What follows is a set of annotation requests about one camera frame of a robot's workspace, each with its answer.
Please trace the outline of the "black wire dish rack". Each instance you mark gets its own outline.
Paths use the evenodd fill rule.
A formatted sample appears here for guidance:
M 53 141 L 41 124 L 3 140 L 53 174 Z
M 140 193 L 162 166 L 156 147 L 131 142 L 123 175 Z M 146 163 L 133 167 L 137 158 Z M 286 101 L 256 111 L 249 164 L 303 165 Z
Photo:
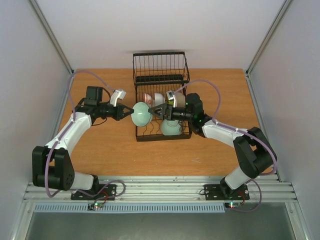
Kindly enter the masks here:
M 168 91 L 176 91 L 190 81 L 187 57 L 183 51 L 141 52 L 133 54 L 133 83 L 135 101 L 144 102 L 149 107 L 166 103 Z M 164 135 L 162 120 L 156 116 L 146 126 L 135 128 L 138 142 L 185 140 L 192 136 L 189 124 L 178 122 L 176 135 Z

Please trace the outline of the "white bowl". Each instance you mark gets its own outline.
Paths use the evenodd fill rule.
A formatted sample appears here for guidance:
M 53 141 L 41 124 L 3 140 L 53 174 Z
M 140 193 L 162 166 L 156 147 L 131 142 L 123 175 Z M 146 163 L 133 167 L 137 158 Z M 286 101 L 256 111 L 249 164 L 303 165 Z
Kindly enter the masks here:
M 176 92 L 175 98 L 176 98 L 176 107 L 184 108 L 186 106 L 185 95 L 183 93 Z
M 155 92 L 154 93 L 154 105 L 160 105 L 165 103 L 165 98 L 161 93 Z

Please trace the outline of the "pale green celadon bowl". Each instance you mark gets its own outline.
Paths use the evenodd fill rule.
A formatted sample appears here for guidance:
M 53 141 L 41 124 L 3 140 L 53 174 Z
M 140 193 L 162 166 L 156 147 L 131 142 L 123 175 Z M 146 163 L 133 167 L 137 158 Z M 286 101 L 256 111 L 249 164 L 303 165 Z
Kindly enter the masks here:
M 177 136 L 182 132 L 178 120 L 163 120 L 160 125 L 160 130 L 164 136 Z
M 134 112 L 130 116 L 136 127 L 145 127 L 151 122 L 152 115 L 149 113 L 149 106 L 145 102 L 137 102 L 132 109 Z

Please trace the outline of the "red patterned bowl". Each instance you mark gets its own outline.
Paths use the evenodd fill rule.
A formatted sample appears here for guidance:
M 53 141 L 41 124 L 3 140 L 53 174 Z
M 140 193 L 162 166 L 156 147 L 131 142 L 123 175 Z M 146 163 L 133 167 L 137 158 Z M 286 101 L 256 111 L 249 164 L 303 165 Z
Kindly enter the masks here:
M 143 102 L 146 103 L 148 106 L 152 106 L 153 99 L 149 94 L 144 93 L 143 94 Z

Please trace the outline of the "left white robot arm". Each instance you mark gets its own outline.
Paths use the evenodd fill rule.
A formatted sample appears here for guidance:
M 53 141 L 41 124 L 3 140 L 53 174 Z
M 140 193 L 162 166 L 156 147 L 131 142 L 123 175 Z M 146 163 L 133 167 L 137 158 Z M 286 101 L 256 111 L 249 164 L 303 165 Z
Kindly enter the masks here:
M 74 170 L 71 154 L 83 134 L 97 119 L 112 118 L 116 121 L 131 115 L 134 110 L 119 101 L 126 92 L 116 89 L 106 102 L 103 93 L 106 89 L 88 86 L 86 95 L 74 107 L 72 114 L 60 132 L 46 145 L 36 146 L 32 151 L 32 183 L 48 192 L 82 190 L 89 199 L 96 199 L 101 187 L 92 174 Z

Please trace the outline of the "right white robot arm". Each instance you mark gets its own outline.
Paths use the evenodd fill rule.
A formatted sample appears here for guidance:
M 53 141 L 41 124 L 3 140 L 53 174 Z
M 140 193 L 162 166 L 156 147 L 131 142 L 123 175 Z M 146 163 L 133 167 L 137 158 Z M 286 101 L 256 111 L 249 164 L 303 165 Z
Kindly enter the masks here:
M 273 168 L 272 174 L 277 169 L 277 156 L 260 128 L 236 128 L 219 122 L 205 114 L 203 102 L 196 93 L 186 96 L 184 107 L 163 103 L 148 111 L 161 120 L 187 121 L 193 133 L 234 148 L 238 167 L 219 184 L 225 199 L 234 197 L 248 181 L 266 175 L 268 168 Z

